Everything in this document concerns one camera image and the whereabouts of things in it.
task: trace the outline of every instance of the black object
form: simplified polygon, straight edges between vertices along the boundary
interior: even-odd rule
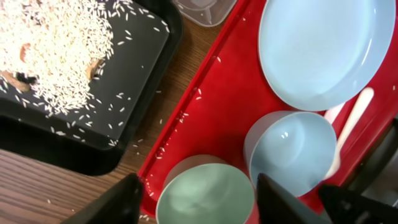
[[[361,171],[349,185],[349,190],[363,193],[380,175],[384,168],[394,158],[398,148],[398,120],[392,121],[392,128],[387,133],[383,142],[377,147],[371,157],[361,167]]]
[[[393,224],[398,222],[398,209],[352,191],[322,185],[318,193],[333,223]]]
[[[398,209],[331,185],[321,185],[320,200],[334,224],[388,224],[398,222]],[[259,223],[326,224],[298,199],[264,174],[257,183]]]
[[[103,175],[111,172],[118,165],[130,139],[136,132],[139,123],[144,117],[150,102],[155,95],[155,91],[179,46],[183,34],[181,15],[170,0],[138,0],[135,4],[140,4],[144,8],[150,10],[151,13],[164,20],[169,26],[170,34],[163,49],[158,55],[157,60],[153,61],[154,64],[152,70],[148,71],[148,76],[145,76],[143,80],[141,80],[142,86],[135,86],[136,83],[130,83],[129,88],[137,90],[137,92],[133,94],[134,96],[130,96],[131,101],[134,101],[134,103],[131,104],[132,108],[130,108],[130,110],[126,107],[125,112],[127,116],[123,118],[118,116],[100,116],[97,120],[93,121],[94,123],[101,125],[102,128],[99,127],[99,129],[103,129],[103,126],[108,126],[106,119],[115,119],[113,121],[114,127],[117,126],[121,119],[126,119],[126,122],[124,122],[124,128],[113,128],[115,132],[110,133],[111,138],[113,137],[114,140],[119,140],[118,145],[115,147],[109,146],[109,138],[105,133],[101,134],[94,131],[91,132],[90,129],[85,129],[84,137],[80,136],[85,140],[85,142],[81,142],[79,139],[72,137],[72,134],[82,135],[78,130],[78,128],[82,128],[79,126],[78,122],[75,127],[68,129],[65,120],[55,118],[51,119],[51,125],[48,125],[47,123],[49,119],[45,118],[43,112],[29,108],[25,109],[20,103],[16,103],[15,99],[11,101],[10,99],[6,100],[3,96],[0,96],[0,149],[86,175]],[[158,29],[163,29],[163,31],[165,31],[165,26],[162,23],[160,23],[160,25],[158,26]],[[154,35],[159,33],[154,30],[153,27],[150,27],[150,29],[153,31],[152,33]],[[124,38],[125,35],[127,34],[123,34],[123,41],[127,42],[128,40]],[[115,47],[123,48],[124,53],[128,53],[122,55],[124,58],[119,58],[119,56],[115,54],[115,60],[124,60],[124,62],[128,62],[130,60],[130,62],[133,63],[135,58],[145,57],[144,55],[147,54],[143,50],[137,51],[137,49],[129,49],[127,45],[114,45]],[[141,67],[140,63],[139,69],[149,69],[152,65],[148,65],[148,67],[145,65],[143,66],[144,68]],[[134,75],[134,70],[121,70],[121,72],[129,72],[130,75]],[[114,91],[118,93],[123,91],[117,89],[116,86],[113,86],[114,83],[111,80],[107,84],[110,88],[114,88]],[[116,94],[112,95],[112,97],[115,101],[118,100],[118,98],[116,98]],[[126,98],[129,96],[124,95],[123,97],[124,100],[127,101]],[[109,104],[103,106],[108,110]],[[119,105],[119,107],[114,108],[114,110],[119,112],[121,108],[122,105]],[[72,112],[71,114],[75,116],[73,120],[78,121],[79,116],[84,115],[85,113],[75,114]],[[54,127],[56,131],[67,133],[68,137],[65,138],[51,133],[50,126]]]
[[[33,84],[36,82],[35,77],[26,77],[25,74],[19,72],[17,73],[16,78],[18,81],[24,82],[26,84]]]
[[[261,224],[327,224],[265,174],[259,174],[257,205]]]
[[[143,186],[137,175],[129,174],[99,199],[61,224],[136,224],[142,190]]]

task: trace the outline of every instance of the wooden table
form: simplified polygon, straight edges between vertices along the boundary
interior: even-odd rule
[[[113,172],[88,177],[0,150],[1,224],[60,223],[139,170],[222,27],[203,28],[187,19],[184,24],[180,49],[159,87],[162,93],[156,94],[135,141]],[[143,219],[140,223],[156,222]]]

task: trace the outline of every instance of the plastic bowl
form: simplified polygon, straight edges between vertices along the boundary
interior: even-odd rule
[[[260,118],[244,140],[250,178],[264,173],[299,197],[328,172],[336,150],[336,134],[316,113],[277,111]]]
[[[215,156],[183,160],[165,185],[156,207],[158,224],[243,224],[255,204],[249,178]]]
[[[267,1],[259,29],[262,70],[290,106],[327,110],[376,74],[395,20],[396,0]]]

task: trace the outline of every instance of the red tray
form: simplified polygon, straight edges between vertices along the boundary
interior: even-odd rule
[[[237,2],[141,167],[139,175],[146,183],[142,209],[149,215],[155,214],[166,175],[182,159],[211,154],[247,174],[243,142],[249,128],[267,113],[294,110],[271,90],[259,63],[257,38],[265,3]],[[346,180],[398,112],[397,27],[390,49],[368,86],[374,88],[374,98],[347,139],[341,151],[341,167],[327,180],[329,184],[341,185]],[[333,125],[337,135],[355,100],[347,102],[337,117]],[[314,211],[322,210],[316,189],[300,199]]]

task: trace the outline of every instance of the light blue plate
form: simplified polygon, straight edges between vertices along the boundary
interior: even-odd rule
[[[380,67],[395,19],[395,0],[268,0],[259,30],[267,81],[300,110],[346,102]]]

